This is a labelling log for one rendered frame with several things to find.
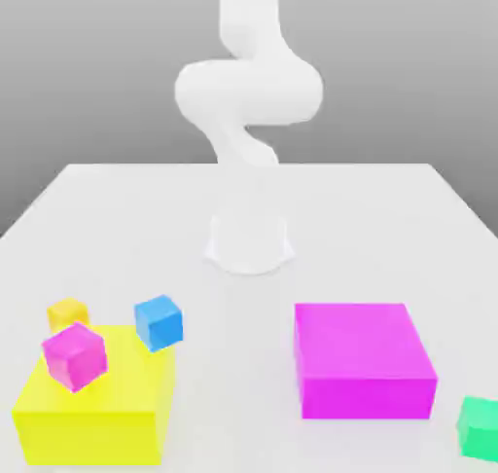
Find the small blue cube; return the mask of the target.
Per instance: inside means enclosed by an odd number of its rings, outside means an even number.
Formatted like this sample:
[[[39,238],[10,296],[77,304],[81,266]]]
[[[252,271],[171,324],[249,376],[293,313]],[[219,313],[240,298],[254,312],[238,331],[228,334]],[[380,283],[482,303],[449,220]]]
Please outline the small blue cube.
[[[136,333],[152,353],[183,340],[183,314],[167,296],[134,306]]]

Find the small magenta cube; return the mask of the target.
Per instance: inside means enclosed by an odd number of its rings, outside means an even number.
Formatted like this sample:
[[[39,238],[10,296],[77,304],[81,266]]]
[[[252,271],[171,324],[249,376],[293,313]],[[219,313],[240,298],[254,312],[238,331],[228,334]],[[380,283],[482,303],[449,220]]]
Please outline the small magenta cube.
[[[108,371],[104,339],[75,322],[42,342],[49,374],[72,393]]]

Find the small green cube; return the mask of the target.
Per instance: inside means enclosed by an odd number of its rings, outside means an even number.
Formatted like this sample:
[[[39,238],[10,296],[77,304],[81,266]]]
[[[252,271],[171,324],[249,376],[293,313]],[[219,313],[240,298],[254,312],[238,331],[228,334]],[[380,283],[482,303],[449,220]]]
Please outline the small green cube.
[[[462,455],[498,462],[498,400],[465,396],[457,434]]]

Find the large magenta box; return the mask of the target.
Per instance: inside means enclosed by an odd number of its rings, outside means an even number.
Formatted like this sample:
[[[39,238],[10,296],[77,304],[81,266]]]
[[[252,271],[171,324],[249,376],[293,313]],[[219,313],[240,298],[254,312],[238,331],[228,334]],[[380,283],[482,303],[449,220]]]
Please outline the large magenta box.
[[[297,304],[301,415],[427,419],[438,376],[403,304]]]

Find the large yellow box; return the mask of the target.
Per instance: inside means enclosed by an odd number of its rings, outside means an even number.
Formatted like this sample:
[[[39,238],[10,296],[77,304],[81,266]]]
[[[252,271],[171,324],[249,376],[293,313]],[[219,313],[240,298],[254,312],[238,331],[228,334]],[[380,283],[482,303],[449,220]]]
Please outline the large yellow box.
[[[108,371],[73,393],[38,360],[12,414],[30,465],[159,465],[175,349],[150,352],[132,325],[95,325]]]

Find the small orange cube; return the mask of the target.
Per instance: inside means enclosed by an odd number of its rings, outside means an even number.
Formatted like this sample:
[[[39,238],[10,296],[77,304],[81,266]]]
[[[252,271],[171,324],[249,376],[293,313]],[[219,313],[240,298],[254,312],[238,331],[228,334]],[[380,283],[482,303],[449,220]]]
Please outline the small orange cube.
[[[52,333],[57,333],[75,322],[89,324],[87,306],[74,298],[65,298],[49,306],[47,316]]]

